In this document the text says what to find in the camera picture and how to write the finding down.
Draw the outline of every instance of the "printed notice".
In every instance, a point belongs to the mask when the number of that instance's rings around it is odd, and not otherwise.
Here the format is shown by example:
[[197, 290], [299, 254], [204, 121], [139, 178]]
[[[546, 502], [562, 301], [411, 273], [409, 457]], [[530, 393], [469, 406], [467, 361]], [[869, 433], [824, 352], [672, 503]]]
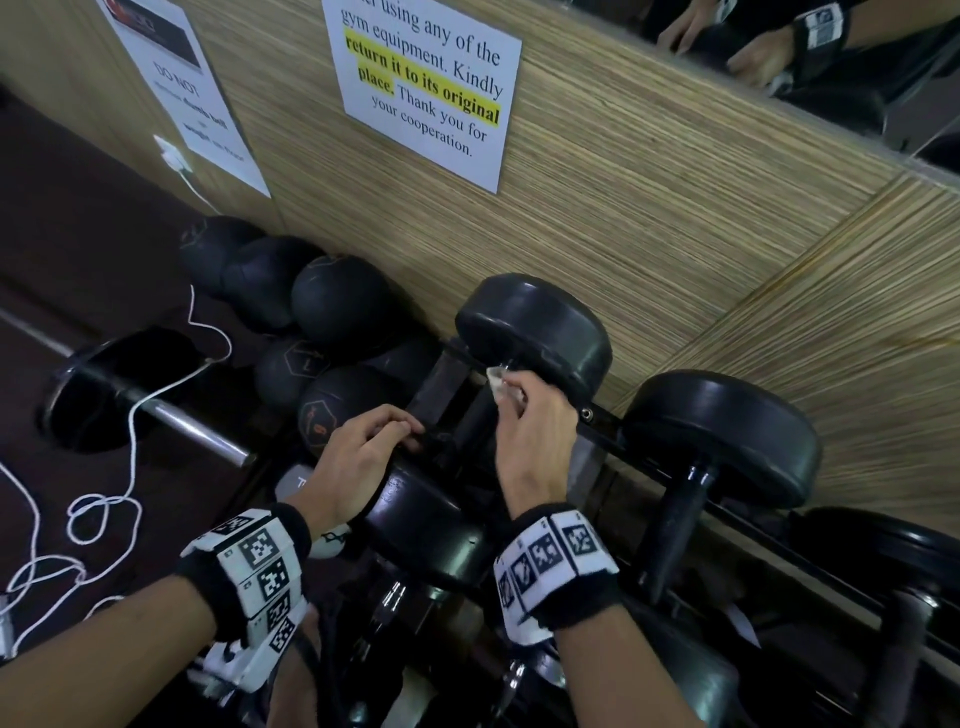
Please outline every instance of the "printed notice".
[[270, 197], [186, 13], [166, 0], [96, 2], [187, 147]]
[[347, 114], [496, 192], [520, 41], [433, 0], [324, 0]]

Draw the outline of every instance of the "white cable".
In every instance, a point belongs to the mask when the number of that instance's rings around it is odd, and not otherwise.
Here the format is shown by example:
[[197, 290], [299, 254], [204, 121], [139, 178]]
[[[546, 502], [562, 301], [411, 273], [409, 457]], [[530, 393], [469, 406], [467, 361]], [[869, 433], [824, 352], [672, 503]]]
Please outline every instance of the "white cable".
[[[7, 584], [7, 593], [13, 594], [14, 592], [19, 592], [16, 598], [11, 601], [3, 610], [0, 610], [0, 617], [7, 614], [14, 606], [16, 606], [24, 596], [27, 595], [27, 592], [30, 591], [31, 587], [35, 584], [39, 584], [42, 581], [47, 581], [53, 579], [61, 574], [68, 573], [69, 571], [76, 571], [77, 576], [74, 578], [73, 586], [66, 591], [63, 596], [61, 596], [54, 605], [46, 611], [46, 614], [43, 615], [40, 619], [30, 625], [26, 630], [24, 630], [16, 639], [16, 642], [13, 643], [11, 649], [10, 657], [16, 657], [19, 652], [20, 645], [33, 632], [37, 629], [44, 621], [46, 621], [54, 612], [59, 609], [60, 605], [66, 601], [73, 593], [80, 589], [80, 587], [86, 586], [87, 584], [92, 584], [95, 581], [99, 581], [104, 576], [109, 574], [111, 571], [116, 569], [133, 551], [133, 547], [136, 546], [136, 537], [140, 531], [140, 520], [143, 516], [143, 506], [140, 504], [140, 501], [134, 497], [131, 497], [133, 492], [133, 486], [136, 483], [136, 430], [133, 424], [134, 415], [136, 411], [143, 405], [144, 402], [152, 400], [154, 397], [162, 395], [164, 392], [167, 392], [174, 387], [179, 387], [185, 381], [192, 379], [194, 376], [197, 376], [201, 372], [208, 369], [213, 364], [219, 364], [222, 361], [226, 361], [233, 354], [233, 342], [230, 341], [230, 337], [220, 328], [212, 326], [211, 324], [201, 324], [193, 320], [193, 309], [197, 302], [197, 292], [194, 290], [194, 287], [190, 286], [190, 311], [187, 313], [186, 321], [187, 324], [199, 328], [209, 328], [216, 331], [221, 336], [224, 337], [224, 340], [227, 342], [227, 353], [220, 357], [219, 359], [207, 359], [202, 366], [197, 370], [190, 373], [187, 376], [184, 376], [172, 384], [167, 384], [160, 389], [157, 389], [154, 392], [151, 392], [149, 395], [144, 397], [142, 400], [136, 402], [133, 407], [130, 409], [130, 413], [127, 416], [127, 430], [130, 433], [130, 482], [127, 486], [127, 491], [122, 496], [105, 496], [101, 493], [88, 493], [84, 496], [74, 498], [73, 502], [67, 506], [66, 515], [67, 515], [67, 525], [66, 525], [66, 536], [70, 541], [77, 546], [89, 546], [100, 540], [104, 535], [104, 532], [107, 530], [107, 523], [109, 519], [110, 506], [119, 505], [120, 503], [130, 503], [136, 509], [136, 518], [133, 521], [133, 532], [130, 538], [130, 544], [127, 546], [127, 549], [120, 555], [120, 557], [114, 561], [109, 567], [105, 570], [98, 573], [96, 576], [87, 577], [86, 565], [80, 559], [76, 559], [73, 556], [66, 556], [63, 554], [46, 554], [44, 556], [37, 556], [36, 553], [36, 543], [39, 538], [40, 533], [40, 510], [36, 505], [34, 497], [30, 495], [30, 491], [27, 490], [26, 486], [20, 481], [20, 479], [8, 468], [3, 462], [0, 462], [0, 473], [3, 473], [13, 486], [23, 494], [23, 497], [27, 499], [27, 503], [30, 505], [30, 510], [34, 514], [34, 528], [30, 536], [30, 561], [16, 570], [16, 573], [11, 578], [10, 582]], [[74, 533], [74, 522], [80, 516], [89, 513], [94, 508], [103, 509], [100, 516], [100, 527], [97, 529], [95, 536], [89, 539], [82, 539], [77, 534]], [[45, 561], [60, 561], [66, 562], [67, 566], [62, 567], [60, 570], [53, 571], [51, 573], [43, 574], [42, 576], [37, 576], [37, 566]], [[22, 583], [20, 582], [21, 576], [24, 572], [28, 572], [27, 578]], [[89, 619], [94, 612], [97, 611], [101, 606], [108, 602], [119, 601], [123, 596], [115, 595], [108, 596], [104, 599], [101, 599], [89, 612], [86, 613], [84, 619]]]
[[220, 214], [220, 210], [217, 209], [217, 208], [213, 205], [213, 203], [211, 203], [206, 197], [204, 197], [202, 194], [200, 194], [200, 192], [197, 191], [197, 188], [194, 187], [193, 184], [190, 183], [190, 180], [187, 179], [187, 176], [186, 176], [185, 174], [183, 174], [183, 170], [182, 170], [182, 169], [178, 169], [178, 170], [177, 170], [177, 174], [179, 174], [179, 175], [180, 175], [180, 178], [181, 178], [184, 182], [186, 182], [186, 186], [188, 186], [188, 187], [190, 188], [190, 191], [193, 192], [197, 197], [199, 197], [199, 198], [206, 204], [207, 207], [209, 207], [210, 209], [212, 209], [212, 210], [213, 210], [214, 212], [216, 212], [218, 215]]

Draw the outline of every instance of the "black medicine ball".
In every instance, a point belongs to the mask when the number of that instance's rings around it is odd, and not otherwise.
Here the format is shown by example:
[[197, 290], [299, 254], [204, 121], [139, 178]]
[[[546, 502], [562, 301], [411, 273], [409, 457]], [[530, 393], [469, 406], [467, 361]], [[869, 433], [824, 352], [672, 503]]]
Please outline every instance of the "black medicine ball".
[[300, 329], [323, 347], [368, 348], [399, 314], [387, 280], [354, 255], [325, 255], [306, 266], [291, 304]]
[[381, 404], [402, 406], [403, 386], [363, 364], [330, 369], [314, 379], [300, 397], [300, 437], [319, 454], [330, 434], [347, 420]]
[[247, 243], [266, 234], [239, 217], [205, 217], [180, 236], [180, 263], [198, 290], [223, 298], [222, 276], [229, 260]]
[[403, 404], [406, 406], [430, 375], [443, 350], [444, 345], [436, 336], [421, 330], [363, 363], [399, 381], [408, 396]]
[[292, 235], [254, 240], [241, 248], [224, 269], [224, 298], [253, 331], [291, 330], [294, 315], [290, 289], [303, 267], [322, 252]]
[[330, 357], [302, 337], [271, 344], [253, 368], [256, 392], [279, 412], [295, 414], [300, 396], [331, 366]]

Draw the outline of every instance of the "forearm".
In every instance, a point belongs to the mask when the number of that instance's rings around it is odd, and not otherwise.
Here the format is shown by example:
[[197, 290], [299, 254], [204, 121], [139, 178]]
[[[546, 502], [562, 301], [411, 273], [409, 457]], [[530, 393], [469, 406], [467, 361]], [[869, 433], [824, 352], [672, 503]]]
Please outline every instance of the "forearm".
[[622, 606], [556, 633], [581, 728], [702, 728]]
[[851, 9], [846, 48], [911, 36], [960, 16], [960, 0], [866, 0]]
[[216, 622], [169, 576], [0, 669], [0, 725], [127, 725], [213, 641]]

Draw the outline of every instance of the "dark floor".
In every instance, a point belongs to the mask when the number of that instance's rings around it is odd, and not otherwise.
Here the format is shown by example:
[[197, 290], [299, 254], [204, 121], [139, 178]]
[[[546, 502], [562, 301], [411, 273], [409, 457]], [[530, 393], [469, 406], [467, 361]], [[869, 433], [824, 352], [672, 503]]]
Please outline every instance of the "dark floor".
[[[183, 328], [189, 285], [178, 267], [177, 242], [198, 217], [30, 109], [16, 103], [0, 109], [0, 306], [70, 346], [152, 323]], [[218, 303], [200, 301], [197, 319], [235, 334], [241, 362], [250, 361], [261, 343]], [[195, 333], [195, 339], [211, 354], [223, 346], [211, 332]], [[75, 556], [91, 574], [98, 573], [126, 548], [132, 507], [115, 507], [107, 533], [93, 546], [67, 540], [64, 512], [85, 493], [123, 493], [129, 451], [79, 455], [40, 439], [33, 412], [58, 357], [3, 322], [0, 353], [0, 460], [39, 504], [39, 552]], [[151, 436], [138, 469], [134, 495], [144, 516], [131, 557], [70, 597], [21, 651], [81, 619], [100, 598], [128, 593], [168, 571], [183, 545], [212, 525], [242, 482], [239, 472], [214, 456], [176, 436], [159, 437], [166, 451], [161, 456], [152, 448], [157, 437]], [[99, 516], [89, 518], [96, 522]], [[27, 503], [0, 474], [0, 589], [28, 559], [31, 528]], [[64, 575], [34, 587], [14, 610], [16, 632], [40, 617], [72, 581]]]

